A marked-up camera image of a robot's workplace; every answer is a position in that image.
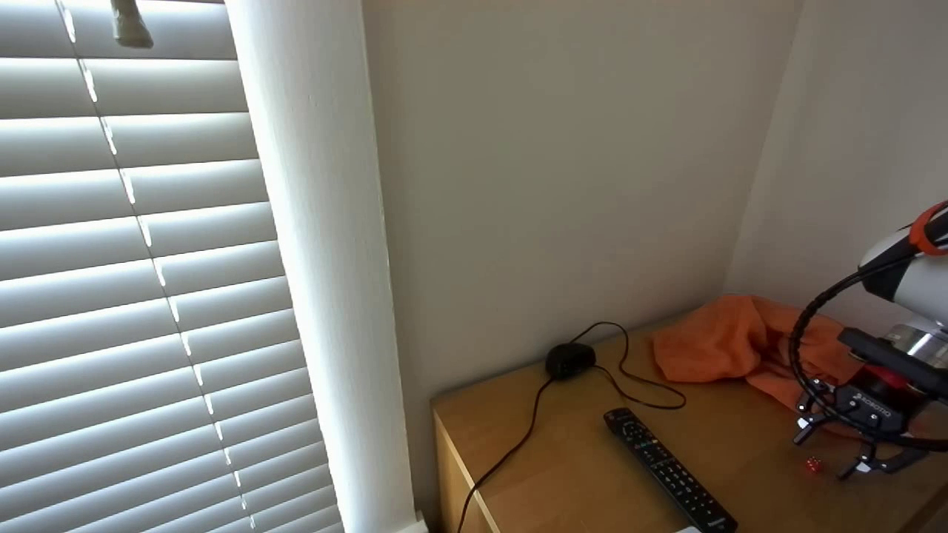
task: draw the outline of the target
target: white venetian blind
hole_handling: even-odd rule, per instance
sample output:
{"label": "white venetian blind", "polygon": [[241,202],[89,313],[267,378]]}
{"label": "white venetian blind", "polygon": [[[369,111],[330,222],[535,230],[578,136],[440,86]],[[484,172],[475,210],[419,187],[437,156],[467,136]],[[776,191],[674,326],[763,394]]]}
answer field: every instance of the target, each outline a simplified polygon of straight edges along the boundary
{"label": "white venetian blind", "polygon": [[222,2],[0,0],[0,529],[341,529]]}

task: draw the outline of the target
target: black remote control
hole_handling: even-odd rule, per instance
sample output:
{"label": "black remote control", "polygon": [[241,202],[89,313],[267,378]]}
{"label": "black remote control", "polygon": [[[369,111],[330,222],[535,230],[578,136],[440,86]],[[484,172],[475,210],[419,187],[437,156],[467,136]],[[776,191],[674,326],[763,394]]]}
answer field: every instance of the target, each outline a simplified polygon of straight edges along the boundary
{"label": "black remote control", "polygon": [[674,499],[687,521],[702,533],[738,529],[738,521],[693,480],[693,474],[650,435],[628,407],[612,407],[603,424],[644,464],[658,486]]}

